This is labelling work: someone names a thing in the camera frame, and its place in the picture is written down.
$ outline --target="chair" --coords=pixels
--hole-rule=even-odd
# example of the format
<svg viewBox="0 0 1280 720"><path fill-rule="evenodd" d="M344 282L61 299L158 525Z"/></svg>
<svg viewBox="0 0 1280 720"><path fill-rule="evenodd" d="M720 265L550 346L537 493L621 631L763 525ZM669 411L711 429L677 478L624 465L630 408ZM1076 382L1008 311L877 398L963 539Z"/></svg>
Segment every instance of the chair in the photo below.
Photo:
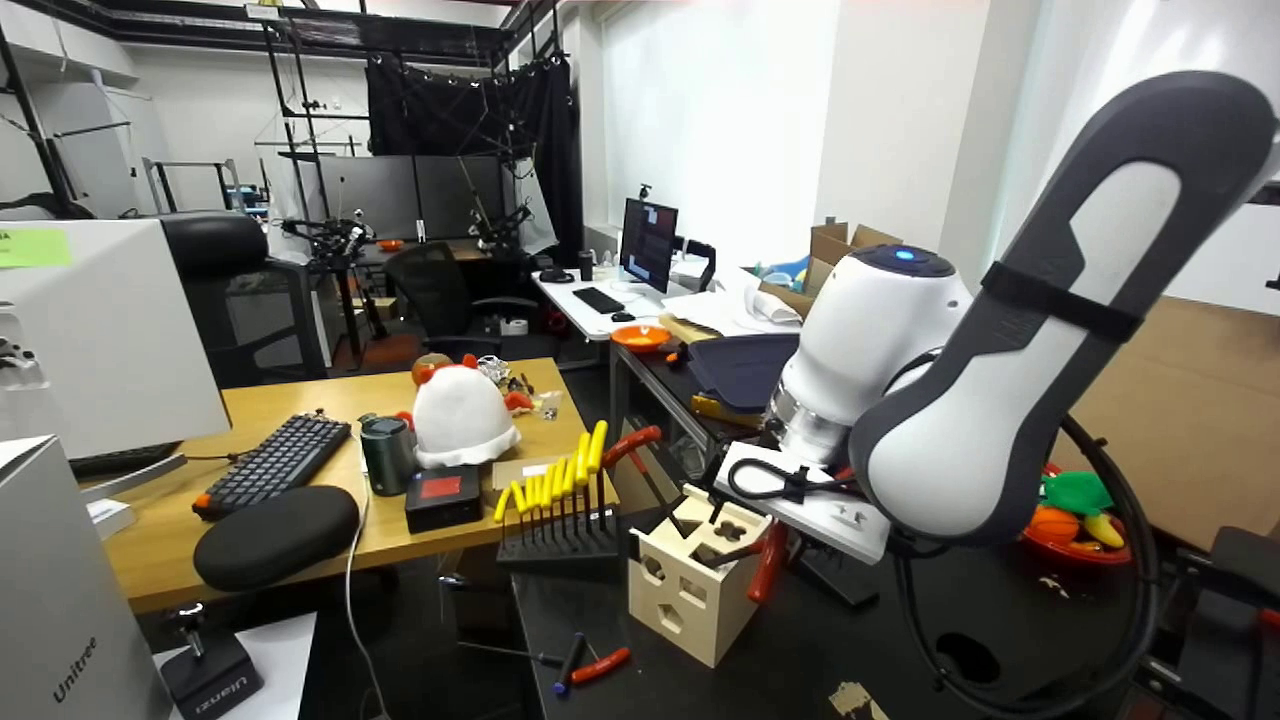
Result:
<svg viewBox="0 0 1280 720"><path fill-rule="evenodd" d="M163 222L221 387L329 375L302 273L269 265L252 218Z"/></svg>
<svg viewBox="0 0 1280 720"><path fill-rule="evenodd" d="M388 259L388 282L408 307L408 319L423 332L423 350L442 355L490 352L490 355L547 355L547 338L537 338L540 303L529 298L470 299L465 273L447 246L414 246Z"/></svg>

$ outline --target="white hard hat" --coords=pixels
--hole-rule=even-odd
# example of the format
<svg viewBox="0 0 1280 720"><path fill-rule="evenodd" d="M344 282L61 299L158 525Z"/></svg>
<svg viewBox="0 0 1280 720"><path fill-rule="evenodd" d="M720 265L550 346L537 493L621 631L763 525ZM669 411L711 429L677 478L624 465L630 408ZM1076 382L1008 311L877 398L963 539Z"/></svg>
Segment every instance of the white hard hat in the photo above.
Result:
<svg viewBox="0 0 1280 720"><path fill-rule="evenodd" d="M438 370L412 400L414 465L486 465L521 445L504 391L470 370Z"/></svg>

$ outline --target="keyboard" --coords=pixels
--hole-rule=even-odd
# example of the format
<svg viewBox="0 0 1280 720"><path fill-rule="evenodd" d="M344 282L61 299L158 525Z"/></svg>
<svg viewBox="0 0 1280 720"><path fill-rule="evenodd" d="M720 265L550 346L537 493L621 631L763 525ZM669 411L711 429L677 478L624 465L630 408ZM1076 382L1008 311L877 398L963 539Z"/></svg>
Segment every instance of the keyboard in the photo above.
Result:
<svg viewBox="0 0 1280 720"><path fill-rule="evenodd" d="M347 425L325 415L286 415L254 454L192 502L204 520L223 520L281 493L310 485L335 448L350 435Z"/></svg>
<svg viewBox="0 0 1280 720"><path fill-rule="evenodd" d="M627 307L627 303L610 299L610 298L599 291L599 287L575 287L573 298L585 299L585 303L591 303L591 311L599 311L599 315L610 315L610 311L624 311L624 307Z"/></svg>

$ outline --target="white box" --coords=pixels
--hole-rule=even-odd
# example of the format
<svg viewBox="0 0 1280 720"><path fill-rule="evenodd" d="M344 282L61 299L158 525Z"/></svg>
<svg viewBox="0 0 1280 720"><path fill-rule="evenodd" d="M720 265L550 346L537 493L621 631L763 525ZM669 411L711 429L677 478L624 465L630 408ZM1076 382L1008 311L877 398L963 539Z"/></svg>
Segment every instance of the white box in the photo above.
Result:
<svg viewBox="0 0 1280 720"><path fill-rule="evenodd" d="M756 616L747 590L759 567L759 554L720 567L707 567L695 558L756 548L763 532L763 517L740 503L720 503L717 512L707 493L684 489L684 503L661 528L634 536L640 562L627 565L627 614L656 636L717 667Z"/></svg>

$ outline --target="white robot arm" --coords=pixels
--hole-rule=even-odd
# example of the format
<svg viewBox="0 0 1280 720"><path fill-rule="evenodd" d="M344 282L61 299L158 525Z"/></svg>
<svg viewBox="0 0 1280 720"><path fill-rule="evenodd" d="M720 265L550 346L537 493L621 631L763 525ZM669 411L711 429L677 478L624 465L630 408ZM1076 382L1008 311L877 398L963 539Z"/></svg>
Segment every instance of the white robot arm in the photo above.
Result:
<svg viewBox="0 0 1280 720"><path fill-rule="evenodd" d="M1014 536L1060 419L1272 178L1272 137L1276 113L1250 86L1157 78L1083 123L973 303L924 249L839 259L780 375L780 448L730 448L717 485L861 562L878 562L889 525L930 539ZM1107 202L1094 189L1125 174L1157 186L1148 228L1083 228ZM861 498L812 471L839 448Z"/></svg>

